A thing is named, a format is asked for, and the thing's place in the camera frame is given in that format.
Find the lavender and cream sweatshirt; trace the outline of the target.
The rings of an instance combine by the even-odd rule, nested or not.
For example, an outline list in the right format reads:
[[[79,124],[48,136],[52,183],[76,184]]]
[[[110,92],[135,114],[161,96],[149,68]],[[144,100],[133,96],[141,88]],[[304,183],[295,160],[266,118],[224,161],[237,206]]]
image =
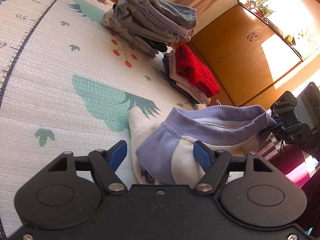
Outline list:
[[[211,150],[234,156],[257,152],[276,122],[259,106],[211,106],[196,111],[173,108],[163,122],[149,119],[138,107],[127,115],[131,158],[139,184],[189,185],[205,174],[193,154],[201,141]]]

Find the orange wooden cabinet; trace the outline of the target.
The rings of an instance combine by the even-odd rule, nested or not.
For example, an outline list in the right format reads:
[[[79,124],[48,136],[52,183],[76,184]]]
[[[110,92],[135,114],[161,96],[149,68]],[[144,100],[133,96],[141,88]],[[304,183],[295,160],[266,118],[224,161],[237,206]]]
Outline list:
[[[210,68],[221,89],[216,99],[227,105],[255,105],[301,63],[293,48],[241,5],[213,20],[187,46]]]

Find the patterned foam play mat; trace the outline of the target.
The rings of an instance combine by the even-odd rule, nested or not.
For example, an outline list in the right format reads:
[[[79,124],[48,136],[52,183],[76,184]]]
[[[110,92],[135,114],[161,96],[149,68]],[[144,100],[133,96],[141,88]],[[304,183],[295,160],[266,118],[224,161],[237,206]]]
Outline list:
[[[17,190],[64,151],[129,140],[133,107],[162,121],[196,110],[150,57],[101,23],[110,0],[1,0],[1,239]]]

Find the pink folded garment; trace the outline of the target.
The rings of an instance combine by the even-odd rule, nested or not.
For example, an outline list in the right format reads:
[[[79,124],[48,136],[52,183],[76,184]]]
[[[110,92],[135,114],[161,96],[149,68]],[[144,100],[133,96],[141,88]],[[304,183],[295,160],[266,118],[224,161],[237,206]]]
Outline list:
[[[176,82],[176,85],[190,94],[194,100],[200,104],[209,105],[211,98],[208,98],[204,92],[191,84],[185,77],[178,75],[174,50],[169,53],[169,75]]]

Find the red knit sweater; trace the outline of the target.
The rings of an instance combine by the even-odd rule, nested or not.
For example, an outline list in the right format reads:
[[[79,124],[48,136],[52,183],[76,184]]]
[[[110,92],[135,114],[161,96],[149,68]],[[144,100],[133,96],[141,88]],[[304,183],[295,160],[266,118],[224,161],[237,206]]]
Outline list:
[[[220,87],[210,69],[196,57],[186,44],[175,49],[176,72],[199,88],[208,98],[220,93]]]

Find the windowsill potted plant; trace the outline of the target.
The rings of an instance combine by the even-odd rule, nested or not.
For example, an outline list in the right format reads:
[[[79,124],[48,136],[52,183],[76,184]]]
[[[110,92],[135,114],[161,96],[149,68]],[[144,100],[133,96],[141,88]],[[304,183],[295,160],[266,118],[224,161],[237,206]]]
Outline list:
[[[249,3],[249,9],[255,13],[258,17],[264,18],[274,13],[274,10],[268,7],[267,2],[269,0],[247,0]]]

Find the black folded garment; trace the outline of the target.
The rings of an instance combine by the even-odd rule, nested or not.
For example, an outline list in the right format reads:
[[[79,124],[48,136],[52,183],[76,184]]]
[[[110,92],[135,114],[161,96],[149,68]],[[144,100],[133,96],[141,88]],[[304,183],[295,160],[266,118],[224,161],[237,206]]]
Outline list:
[[[162,42],[150,40],[142,36],[140,36],[140,38],[142,38],[152,49],[155,49],[161,53],[166,53],[168,50],[167,46]]]

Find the grey folded top garment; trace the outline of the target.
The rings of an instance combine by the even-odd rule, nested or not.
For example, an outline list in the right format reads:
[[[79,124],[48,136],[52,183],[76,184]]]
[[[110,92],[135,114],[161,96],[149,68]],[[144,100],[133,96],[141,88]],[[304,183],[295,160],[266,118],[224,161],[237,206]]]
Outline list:
[[[197,10],[185,5],[180,5],[167,0],[138,0],[149,2],[150,5],[162,15],[173,22],[188,29],[194,29],[197,25]]]

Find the olive grey folded garment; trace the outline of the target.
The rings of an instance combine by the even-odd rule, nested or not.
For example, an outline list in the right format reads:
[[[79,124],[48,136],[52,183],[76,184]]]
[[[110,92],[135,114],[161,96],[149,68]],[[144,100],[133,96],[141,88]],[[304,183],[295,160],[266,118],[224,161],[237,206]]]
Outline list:
[[[144,12],[129,0],[118,0],[114,9],[117,20],[131,32],[149,40],[171,46],[180,40],[180,36],[158,26]]]

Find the floral white folded garment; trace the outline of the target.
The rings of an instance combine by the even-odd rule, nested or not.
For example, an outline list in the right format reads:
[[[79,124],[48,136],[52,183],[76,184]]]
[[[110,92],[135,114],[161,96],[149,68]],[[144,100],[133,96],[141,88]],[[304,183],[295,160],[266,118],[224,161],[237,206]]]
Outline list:
[[[151,57],[155,58],[156,55],[159,54],[159,51],[157,49],[153,49],[141,37],[131,32],[129,29],[127,29],[127,27],[123,26],[117,20],[116,15],[112,9],[103,14],[101,21],[103,26],[125,38],[131,44],[139,48],[144,53],[150,55]]]

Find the lavender folded garment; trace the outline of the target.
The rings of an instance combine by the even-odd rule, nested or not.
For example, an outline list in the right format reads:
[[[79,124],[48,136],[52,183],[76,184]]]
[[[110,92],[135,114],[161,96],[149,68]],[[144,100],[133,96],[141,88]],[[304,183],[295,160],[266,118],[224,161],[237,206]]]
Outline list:
[[[163,27],[173,33],[176,33],[180,36],[181,39],[185,41],[189,41],[191,37],[195,33],[194,29],[188,29],[183,26],[178,25],[177,23],[173,22],[171,19],[167,18],[166,16],[162,15],[156,9],[154,9],[149,2],[139,2],[138,0],[129,0],[134,5],[139,7],[146,16],[155,22],[158,26]]]

